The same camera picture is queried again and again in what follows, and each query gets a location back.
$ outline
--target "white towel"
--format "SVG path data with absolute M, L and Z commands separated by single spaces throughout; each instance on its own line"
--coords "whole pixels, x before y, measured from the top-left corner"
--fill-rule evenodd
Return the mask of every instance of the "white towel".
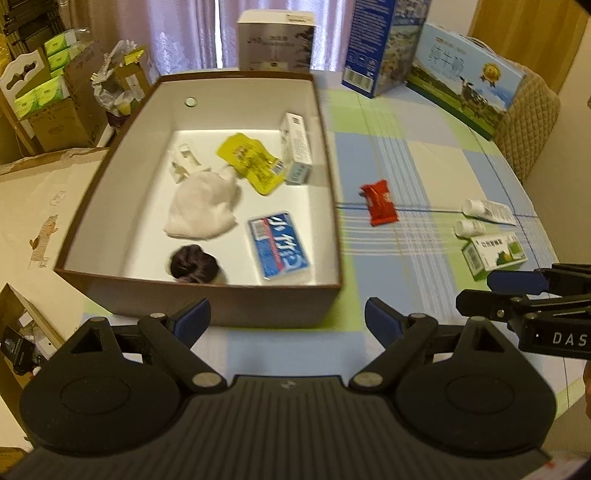
M 236 195 L 236 170 L 230 165 L 219 173 L 196 171 L 174 194 L 164 231 L 175 237 L 207 239 L 236 225 L 230 210 Z

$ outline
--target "wall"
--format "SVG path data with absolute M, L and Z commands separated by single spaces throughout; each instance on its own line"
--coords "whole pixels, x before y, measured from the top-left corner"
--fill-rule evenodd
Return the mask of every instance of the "wall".
M 591 263 L 591 21 L 560 92 L 561 111 L 525 190 L 562 262 Z
M 466 35 L 478 0 L 433 0 L 427 21 Z

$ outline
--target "dark hair scrunchie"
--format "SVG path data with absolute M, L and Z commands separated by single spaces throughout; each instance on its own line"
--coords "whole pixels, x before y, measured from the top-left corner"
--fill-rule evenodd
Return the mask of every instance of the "dark hair scrunchie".
M 196 244 L 185 245 L 170 259 L 170 274 L 187 283 L 211 283 L 220 270 L 215 257 Z

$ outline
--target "cardboard sheet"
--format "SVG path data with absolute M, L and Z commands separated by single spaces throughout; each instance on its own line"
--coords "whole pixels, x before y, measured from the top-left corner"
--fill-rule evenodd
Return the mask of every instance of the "cardboard sheet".
M 105 153 L 72 149 L 52 163 L 0 175 L 0 285 L 30 299 L 64 338 L 78 327 L 85 297 L 53 265 Z

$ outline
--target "green and white box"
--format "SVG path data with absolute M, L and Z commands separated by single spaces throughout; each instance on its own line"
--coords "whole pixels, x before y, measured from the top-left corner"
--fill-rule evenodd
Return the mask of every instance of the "green and white box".
M 474 277 L 499 268 L 512 267 L 527 260 L 523 247 L 513 232 L 476 236 L 462 249 Z

